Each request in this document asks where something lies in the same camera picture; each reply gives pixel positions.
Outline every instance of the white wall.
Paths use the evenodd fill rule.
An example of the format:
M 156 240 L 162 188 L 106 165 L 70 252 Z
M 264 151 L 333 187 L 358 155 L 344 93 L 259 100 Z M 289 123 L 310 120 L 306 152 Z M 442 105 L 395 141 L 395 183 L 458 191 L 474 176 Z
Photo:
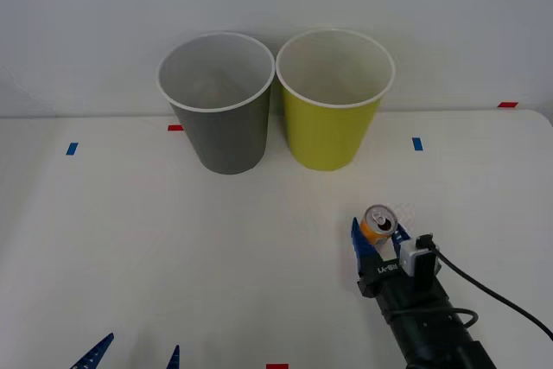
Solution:
M 232 29 L 277 51 L 314 26 L 390 49 L 387 108 L 553 109 L 551 0 L 0 0 L 0 19 L 3 116 L 169 113 L 156 66 L 179 42 Z

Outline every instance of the can lid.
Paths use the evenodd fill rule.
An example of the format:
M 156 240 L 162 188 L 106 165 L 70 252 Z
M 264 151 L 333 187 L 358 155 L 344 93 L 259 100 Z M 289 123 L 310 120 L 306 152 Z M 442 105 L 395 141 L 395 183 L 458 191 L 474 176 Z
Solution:
M 384 205 L 373 205 L 366 210 L 365 220 L 372 224 L 374 231 L 384 234 L 392 233 L 397 227 L 397 217 L 394 212 Z

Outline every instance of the paper cup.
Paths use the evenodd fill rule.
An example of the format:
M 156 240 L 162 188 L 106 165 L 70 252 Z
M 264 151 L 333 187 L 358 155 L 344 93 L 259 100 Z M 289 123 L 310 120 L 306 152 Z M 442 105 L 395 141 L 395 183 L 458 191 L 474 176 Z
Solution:
M 346 166 L 390 89 L 396 69 L 369 36 L 317 29 L 284 44 L 276 57 L 290 150 L 303 166 Z
M 161 64 L 158 80 L 202 164 L 233 175 L 263 157 L 274 76 L 275 60 L 264 44 L 218 32 L 178 47 Z

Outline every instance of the blue plastic piece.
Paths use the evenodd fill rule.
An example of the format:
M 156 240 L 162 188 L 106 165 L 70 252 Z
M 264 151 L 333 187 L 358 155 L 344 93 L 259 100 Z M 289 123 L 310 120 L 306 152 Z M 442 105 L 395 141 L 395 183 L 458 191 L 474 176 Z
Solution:
M 397 224 L 396 231 L 391 235 L 391 242 L 394 244 L 394 251 L 396 252 L 396 256 L 399 258 L 399 250 L 401 249 L 400 244 L 403 241 L 406 241 L 408 239 L 411 239 L 407 231 L 405 231 L 405 228 L 401 226 L 401 224 Z
M 72 156 L 75 154 L 75 150 L 77 149 L 78 143 L 71 143 L 69 144 L 69 147 L 67 148 L 66 156 Z
M 179 369 L 179 356 L 181 354 L 181 349 L 179 348 L 179 345 L 176 345 L 175 350 L 173 351 L 173 355 L 171 356 L 171 360 L 169 361 L 169 364 L 167 365 L 167 369 Z
M 415 151 L 423 151 L 423 142 L 420 137 L 413 137 L 413 147 Z
M 98 345 L 93 347 L 77 363 L 71 366 L 71 369 L 96 369 L 112 341 L 113 333 L 109 333 Z
M 352 242 L 353 249 L 355 250 L 355 255 L 357 256 L 357 272 L 361 271 L 362 257 L 370 257 L 372 255 L 380 256 L 374 246 L 371 245 L 367 238 L 365 238 L 365 235 L 363 235 L 363 233 L 361 232 L 361 228 L 359 228 L 359 222 L 357 221 L 357 218 L 353 218 Z

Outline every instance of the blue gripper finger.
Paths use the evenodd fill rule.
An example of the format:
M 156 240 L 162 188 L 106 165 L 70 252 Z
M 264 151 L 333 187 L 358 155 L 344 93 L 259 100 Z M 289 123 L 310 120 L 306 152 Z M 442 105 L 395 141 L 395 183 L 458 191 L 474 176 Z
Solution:
M 370 257 L 372 255 L 380 256 L 374 246 L 371 245 L 368 239 L 365 238 L 365 235 L 363 235 L 363 233 L 361 232 L 361 228 L 359 227 L 359 222 L 357 221 L 357 218 L 353 218 L 352 242 L 353 249 L 355 250 L 355 255 L 357 257 L 357 272 L 361 271 L 362 257 Z
M 411 239 L 407 231 L 405 231 L 405 228 L 401 226 L 401 224 L 397 224 L 396 231 L 391 235 L 391 242 L 394 244 L 394 251 L 396 252 L 396 256 L 399 258 L 399 250 L 401 249 L 401 243 Z
M 113 333 L 109 333 L 98 345 L 90 349 L 85 356 L 71 366 L 71 369 L 96 369 L 112 341 Z
M 176 345 L 175 350 L 173 351 L 173 355 L 171 356 L 171 360 L 169 361 L 169 364 L 167 365 L 167 369 L 179 369 L 180 359 L 179 355 L 181 354 L 181 349 L 179 348 L 179 345 Z

